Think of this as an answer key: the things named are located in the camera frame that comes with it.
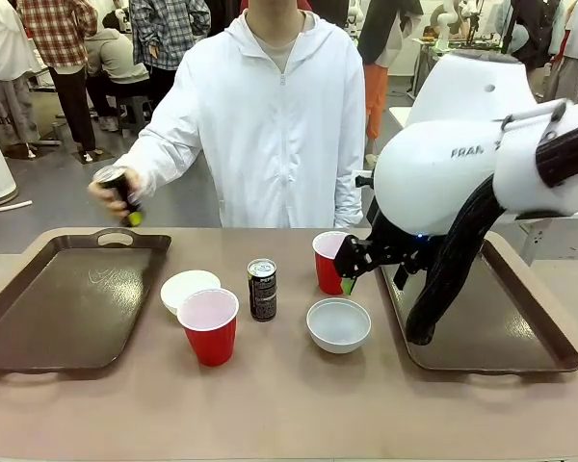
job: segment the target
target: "white hooded jacket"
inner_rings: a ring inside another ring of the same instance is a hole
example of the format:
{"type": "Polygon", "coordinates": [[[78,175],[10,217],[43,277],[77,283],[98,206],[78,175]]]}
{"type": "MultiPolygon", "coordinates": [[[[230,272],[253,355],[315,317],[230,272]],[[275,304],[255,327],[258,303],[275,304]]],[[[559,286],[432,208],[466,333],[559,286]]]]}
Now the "white hooded jacket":
{"type": "Polygon", "coordinates": [[[238,18],[186,53],[117,165],[137,170],[151,193],[203,150],[223,226],[347,227],[362,217],[352,173],[364,126],[362,63],[347,34],[316,17],[281,74],[238,18]]]}
{"type": "Polygon", "coordinates": [[[39,70],[17,12],[8,0],[0,0],[0,81],[10,82],[39,70]]]}

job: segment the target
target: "white bowl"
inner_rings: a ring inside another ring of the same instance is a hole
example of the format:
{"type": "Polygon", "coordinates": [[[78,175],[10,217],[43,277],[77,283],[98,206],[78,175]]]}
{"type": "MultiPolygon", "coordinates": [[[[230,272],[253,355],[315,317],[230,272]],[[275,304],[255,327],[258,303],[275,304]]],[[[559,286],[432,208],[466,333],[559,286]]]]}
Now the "white bowl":
{"type": "Polygon", "coordinates": [[[174,315],[189,296],[206,289],[220,289],[221,280],[208,271],[184,271],[169,278],[161,288],[161,300],[174,315]]]}
{"type": "Polygon", "coordinates": [[[371,327],[366,310],[346,298],[327,298],[312,305],[306,325],[315,344],[336,354],[360,348],[371,327]]]}

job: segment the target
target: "zipper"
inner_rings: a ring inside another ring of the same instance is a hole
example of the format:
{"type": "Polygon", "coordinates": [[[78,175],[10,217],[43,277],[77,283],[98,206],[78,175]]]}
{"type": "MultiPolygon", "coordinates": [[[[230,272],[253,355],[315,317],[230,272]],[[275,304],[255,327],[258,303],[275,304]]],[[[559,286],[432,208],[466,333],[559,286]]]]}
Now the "zipper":
{"type": "Polygon", "coordinates": [[[286,224],[289,225],[289,208],[287,204],[287,184],[289,182],[289,159],[287,159],[287,123],[285,120],[286,115],[286,87],[287,77],[283,73],[280,74],[280,113],[281,113],[281,127],[280,127],[280,142],[282,143],[282,186],[283,186],[283,202],[286,214],[286,224]]]}

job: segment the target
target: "tray handle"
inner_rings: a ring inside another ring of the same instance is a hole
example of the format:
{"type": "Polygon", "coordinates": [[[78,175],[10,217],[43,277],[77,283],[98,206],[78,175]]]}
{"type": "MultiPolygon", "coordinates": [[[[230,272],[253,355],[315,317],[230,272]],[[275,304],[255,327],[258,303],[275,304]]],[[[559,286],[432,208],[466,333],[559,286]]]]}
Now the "tray handle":
{"type": "Polygon", "coordinates": [[[92,234],[92,236],[96,238],[96,242],[100,246],[109,244],[122,244],[127,247],[133,245],[135,240],[139,237],[138,234],[135,234],[134,232],[126,228],[101,229],[100,231],[97,231],[96,233],[92,234]],[[116,237],[114,239],[111,239],[110,236],[112,235],[115,235],[116,237]]]}

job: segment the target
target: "black cable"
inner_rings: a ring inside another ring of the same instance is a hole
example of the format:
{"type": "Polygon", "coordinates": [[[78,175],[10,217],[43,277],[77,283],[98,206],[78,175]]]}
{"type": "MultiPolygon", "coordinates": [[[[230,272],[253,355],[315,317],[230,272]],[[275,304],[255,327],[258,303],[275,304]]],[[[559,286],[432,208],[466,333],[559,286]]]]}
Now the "black cable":
{"type": "MultiPolygon", "coordinates": [[[[536,151],[536,164],[550,188],[578,174],[578,128],[541,144],[536,151]]],[[[492,179],[488,177],[469,196],[445,237],[427,274],[424,290],[407,318],[410,342],[427,345],[431,341],[436,323],[466,282],[486,232],[505,212],[494,194],[492,179]]]]}
{"type": "Polygon", "coordinates": [[[536,154],[541,180],[554,188],[578,174],[578,128],[538,146],[536,154]]]}
{"type": "Polygon", "coordinates": [[[431,341],[434,326],[464,285],[486,232],[503,212],[494,195],[490,176],[460,209],[428,272],[424,290],[407,318],[410,342],[426,345],[431,341]]]}

